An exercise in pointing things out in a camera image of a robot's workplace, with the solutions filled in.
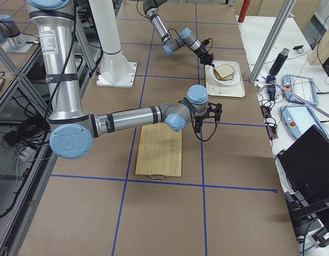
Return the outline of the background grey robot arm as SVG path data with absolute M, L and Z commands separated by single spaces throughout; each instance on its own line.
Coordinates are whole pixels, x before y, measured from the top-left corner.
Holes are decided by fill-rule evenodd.
M 38 43 L 38 37 L 23 34 L 11 16 L 0 15 L 0 45 L 6 53 L 26 54 Z

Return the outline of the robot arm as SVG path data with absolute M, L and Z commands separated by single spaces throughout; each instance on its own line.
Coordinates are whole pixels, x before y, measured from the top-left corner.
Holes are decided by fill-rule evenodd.
M 186 45 L 199 58 L 201 64 L 213 67 L 213 53 L 210 53 L 206 49 L 206 46 L 212 41 L 211 38 L 200 42 L 189 28 L 185 28 L 180 34 L 177 33 L 177 38 L 172 37 L 170 29 L 165 27 L 158 13 L 158 8 L 166 2 L 167 1 L 143 1 L 144 14 L 141 14 L 138 8 L 137 12 L 144 18 L 148 19 L 153 25 L 154 30 L 157 32 L 163 43 L 163 49 L 168 55 L 173 54 L 175 51 Z
M 178 39 L 172 38 L 158 14 L 158 7 L 166 1 L 143 1 L 145 18 L 161 38 L 163 48 L 171 54 L 183 46 L 200 59 L 203 65 L 214 66 L 213 54 L 205 46 L 211 38 L 200 42 L 190 29 L 185 28 Z M 137 63 L 129 62 L 122 54 L 112 1 L 89 1 L 102 50 L 98 85 L 132 87 Z M 79 79 L 75 71 L 73 43 L 77 14 L 75 1 L 27 1 L 29 17 L 38 29 L 46 82 L 52 113 L 48 123 L 52 151 L 65 159 L 76 159 L 88 153 L 94 138 L 138 126 L 165 122 L 175 132 L 192 124 L 195 136 L 206 142 L 214 135 L 220 122 L 222 105 L 208 102 L 208 92 L 202 85 L 193 85 L 187 96 L 177 104 L 163 103 L 105 115 L 89 114 L 81 104 Z M 214 118 L 212 134 L 203 139 L 201 127 L 204 119 Z

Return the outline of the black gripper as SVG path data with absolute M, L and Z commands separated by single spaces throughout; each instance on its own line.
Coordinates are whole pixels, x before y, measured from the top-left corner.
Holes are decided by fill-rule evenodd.
M 222 114 L 222 104 L 221 103 L 207 103 L 207 110 L 204 111 L 202 114 L 196 114 L 194 116 L 194 131 L 196 133 L 201 133 L 201 128 L 203 121 L 205 119 L 213 118 L 215 123 L 215 130 L 220 122 Z
M 215 65 L 213 64 L 213 53 L 209 53 L 204 45 L 201 44 L 199 48 L 194 50 L 194 53 L 199 58 L 201 64 L 215 67 Z

